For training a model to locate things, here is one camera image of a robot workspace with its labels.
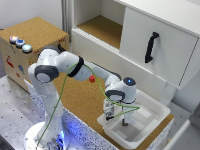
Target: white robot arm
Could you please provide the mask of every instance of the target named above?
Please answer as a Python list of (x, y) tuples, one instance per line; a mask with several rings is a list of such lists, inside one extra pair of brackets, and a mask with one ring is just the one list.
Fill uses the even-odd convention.
[[(113, 72), (110, 72), (94, 63), (84, 61), (67, 51), (60, 53), (60, 50), (55, 46), (47, 46), (40, 54), (36, 64), (29, 67), (29, 78), (37, 90), (38, 94), (42, 96), (43, 105), (45, 107), (45, 124), (37, 134), (36, 141), (42, 136), (47, 124), (52, 116), (53, 110), (59, 99), (59, 94), (53, 84), (53, 80), (59, 76), (59, 72), (67, 73), (71, 66), (74, 66), (69, 72), (68, 76), (76, 80), (83, 81), (88, 79), (92, 72), (87, 67), (89, 66), (93, 72), (105, 81), (105, 94), (115, 102), (121, 102), (124, 105), (133, 106), (135, 103), (136, 83), (132, 78), (124, 78)], [(113, 118), (114, 108), (113, 104), (107, 99), (104, 100), (104, 112), (107, 119)], [(123, 111), (129, 111), (132, 108), (123, 108)], [(124, 114), (124, 123), (130, 123), (133, 112)], [(52, 121), (47, 128), (43, 138), (40, 142), (40, 147), (49, 148), (47, 145), (61, 135), (62, 127), (62, 102), (59, 103)]]

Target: wooden crate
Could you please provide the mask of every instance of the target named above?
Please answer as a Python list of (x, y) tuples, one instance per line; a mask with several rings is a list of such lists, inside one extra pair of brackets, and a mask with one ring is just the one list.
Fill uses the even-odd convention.
[[(22, 52), (9, 42), (17, 35), (32, 46), (29, 54)], [(37, 62), (42, 49), (47, 45), (61, 45), (69, 51), (69, 35), (45, 20), (36, 17), (0, 31), (0, 50), (7, 75), (28, 91), (24, 79), (29, 81), (28, 67)]]

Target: white sink basin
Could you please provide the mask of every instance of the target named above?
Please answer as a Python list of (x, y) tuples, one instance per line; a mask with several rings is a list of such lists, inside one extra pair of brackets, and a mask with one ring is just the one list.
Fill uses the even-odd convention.
[[(136, 106), (140, 109), (133, 113), (133, 121), (128, 126), (122, 126), (123, 115), (106, 121), (102, 114), (97, 119), (105, 133), (126, 149), (137, 148), (170, 113), (169, 108), (140, 90), (136, 92)], [(120, 112), (122, 108), (116, 106), (115, 114)]]

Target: green cable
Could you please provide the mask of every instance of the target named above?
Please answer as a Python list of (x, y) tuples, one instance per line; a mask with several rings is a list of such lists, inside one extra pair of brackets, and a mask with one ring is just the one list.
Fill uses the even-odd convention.
[[(54, 113), (55, 113), (55, 111), (56, 111), (56, 108), (58, 107), (58, 104), (59, 104), (59, 102), (60, 102), (60, 100), (61, 100), (61, 97), (62, 97), (62, 94), (63, 94), (63, 90), (64, 90), (64, 87), (65, 87), (65, 82), (66, 82), (67, 76), (68, 76), (69, 72), (71, 71), (71, 69), (72, 69), (75, 65), (77, 65), (77, 64), (78, 64), (78, 63), (72, 65), (72, 66), (69, 68), (69, 70), (68, 70), (68, 72), (67, 72), (67, 74), (66, 74), (66, 76), (65, 76), (65, 79), (64, 79), (64, 82), (63, 82), (63, 85), (62, 85), (62, 89), (61, 89), (61, 93), (60, 93), (58, 102), (57, 102), (57, 104), (56, 104), (56, 106), (55, 106), (55, 108), (54, 108), (54, 111), (53, 111), (53, 113), (52, 113), (52, 115), (51, 115), (51, 118), (50, 118), (50, 120), (49, 120), (49, 123), (47, 124), (47, 127), (45, 128), (44, 132), (42, 133), (42, 135), (41, 135), (41, 137), (40, 137), (40, 139), (39, 139), (39, 141), (38, 141), (38, 143), (37, 143), (36, 150), (37, 150), (38, 145), (39, 145), (39, 143), (40, 143), (42, 137), (44, 136), (44, 134), (45, 134), (47, 128), (49, 127), (49, 125), (50, 125), (50, 123), (51, 123), (51, 120), (52, 120), (52, 118), (53, 118), (53, 115), (54, 115)], [(117, 115), (114, 115), (114, 117), (117, 117), (117, 116), (120, 116), (120, 115), (122, 115), (122, 114), (125, 114), (125, 113), (128, 113), (128, 112), (131, 112), (131, 111), (140, 109), (140, 107), (136, 107), (136, 106), (121, 105), (121, 104), (119, 104), (119, 103), (117, 103), (117, 102), (111, 100), (109, 97), (107, 97), (106, 94), (105, 94), (105, 92), (104, 92), (104, 90), (103, 90), (103, 88), (101, 87), (101, 84), (100, 84), (100, 82), (99, 82), (99, 79), (97, 78), (97, 76), (96, 76), (96, 74), (94, 73), (94, 71), (93, 71), (89, 66), (87, 66), (87, 65), (85, 65), (85, 64), (84, 64), (84, 66), (86, 66), (86, 67), (92, 72), (92, 74), (95, 76), (95, 78), (96, 78), (96, 80), (97, 80), (97, 82), (98, 82), (98, 84), (99, 84), (99, 87), (100, 87), (100, 89), (101, 89), (103, 95), (104, 95), (109, 101), (111, 101), (112, 103), (114, 103), (114, 104), (116, 104), (116, 105), (118, 105), (118, 106), (129, 107), (129, 108), (135, 108), (135, 109), (133, 109), (133, 110), (129, 110), (129, 111), (126, 111), (126, 112), (123, 112), (123, 113), (119, 113), (119, 114), (117, 114)]]

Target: cabinet handle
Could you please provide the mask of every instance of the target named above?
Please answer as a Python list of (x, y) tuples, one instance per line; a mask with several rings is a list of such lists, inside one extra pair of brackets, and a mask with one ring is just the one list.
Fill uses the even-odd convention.
[(152, 61), (152, 59), (153, 59), (153, 57), (151, 56), (151, 52), (152, 52), (152, 48), (153, 48), (153, 44), (154, 44), (154, 39), (156, 39), (157, 37), (159, 37), (159, 34), (156, 32), (153, 32), (151, 38), (149, 39), (147, 52), (146, 52), (146, 56), (145, 56), (146, 64), (149, 63), (150, 61)]

